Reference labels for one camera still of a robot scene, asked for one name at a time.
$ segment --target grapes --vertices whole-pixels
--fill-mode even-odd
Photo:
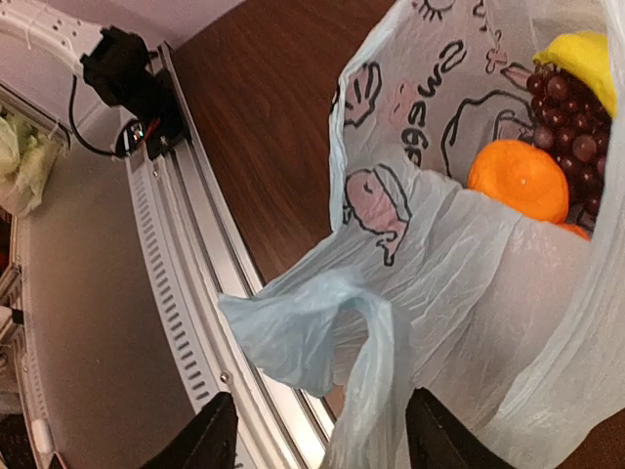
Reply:
[[[575,112],[579,112],[580,104],[577,100],[568,100],[562,103],[562,110],[567,114],[574,114]]]
[[[586,213],[588,213],[591,217],[594,218],[597,215],[599,215],[599,208],[601,207],[601,205],[602,205],[601,195],[594,194],[588,197],[586,201],[584,202],[584,210],[586,210]]]
[[[545,86],[543,79],[539,74],[529,75],[527,78],[527,91],[532,95],[538,95],[542,93],[543,87]]]
[[[597,151],[601,154],[606,154],[609,135],[606,132],[598,132],[595,134],[595,143],[597,144]]]
[[[569,153],[571,151],[573,140],[575,140],[575,132],[573,131],[573,129],[569,127],[561,127],[560,129],[558,129],[556,143],[560,151]]]
[[[554,133],[544,125],[539,125],[536,127],[536,130],[534,130],[534,144],[540,149],[548,151],[554,145],[555,141]]]
[[[545,123],[550,127],[560,127],[566,122],[564,112],[555,107],[546,108],[543,112]]]
[[[602,122],[610,122],[611,120],[607,110],[602,105],[598,105],[597,109],[595,109],[595,116]]]
[[[531,110],[540,124],[533,144],[548,152],[566,175],[569,204],[599,213],[611,118],[591,89],[554,64],[537,65],[527,78]]]
[[[574,130],[580,133],[589,132],[590,129],[590,119],[586,116],[586,114],[577,113],[573,115],[571,119],[571,126]]]
[[[590,135],[580,135],[573,142],[573,154],[583,163],[589,162],[597,155],[597,144]]]
[[[554,76],[547,83],[547,94],[550,98],[561,102],[568,98],[568,84],[566,80],[559,75]]]
[[[568,180],[575,179],[579,176],[582,164],[579,159],[571,154],[564,154],[560,157],[559,165]]]
[[[579,172],[579,182],[586,192],[596,192],[602,185],[597,169],[591,165],[584,166]]]
[[[542,115],[542,110],[545,108],[545,100],[541,96],[534,96],[531,99],[531,110],[534,111],[534,114],[537,116]]]
[[[605,175],[605,156],[597,160],[597,172],[601,177]]]

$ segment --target white plastic bag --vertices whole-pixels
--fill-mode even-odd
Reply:
[[[257,297],[221,301],[271,377],[319,396],[348,379],[329,467],[408,467],[415,387],[520,469],[556,466],[625,406],[625,328],[612,326],[625,321],[623,119],[592,243],[428,171],[464,183],[488,142],[527,139],[533,53],[603,28],[602,14],[597,2],[398,0],[347,65],[330,118],[333,234]],[[625,64],[625,31],[610,34]]]

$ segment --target wooden table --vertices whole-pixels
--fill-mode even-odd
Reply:
[[[328,114],[393,0],[247,0],[174,55],[202,143],[265,281],[330,233]],[[623,469],[625,414],[562,468]]]

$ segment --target orange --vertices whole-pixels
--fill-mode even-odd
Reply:
[[[587,241],[590,241],[590,235],[586,233],[586,231],[582,227],[578,227],[577,225],[573,225],[570,223],[565,223],[563,225],[558,225],[563,230],[567,230],[568,232],[575,233],[579,237],[583,237]]]
[[[523,215],[559,225],[568,213],[568,184],[551,156],[517,140],[497,140],[479,152],[467,188]]]

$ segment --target metal shelf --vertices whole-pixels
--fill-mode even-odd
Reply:
[[[238,468],[317,468],[333,430],[319,399],[266,377],[236,344],[218,294],[262,288],[210,167],[169,50],[160,64],[173,77],[190,139],[149,161],[127,161],[137,228],[152,292],[189,401],[198,412],[218,391],[239,413]]]
[[[69,150],[69,133],[65,127],[53,117],[33,105],[28,99],[14,92],[10,88],[0,84],[0,105],[12,113],[24,117],[30,125],[40,132],[45,133],[60,146]],[[21,283],[21,260],[24,258],[24,249],[27,245],[28,223],[23,223],[19,218],[13,217],[11,223],[11,245],[9,267],[0,277],[0,305],[10,306],[23,310],[24,301]],[[36,419],[47,421],[49,418],[43,397],[41,376],[38,361],[34,351],[28,351],[26,343],[32,342],[32,329],[24,329],[13,324],[2,324],[0,341],[8,347],[12,357],[11,365],[15,370],[20,388],[21,407],[24,420],[32,444],[33,453],[37,466],[47,468],[52,459],[51,454],[39,453],[34,447],[33,435],[30,422]]]

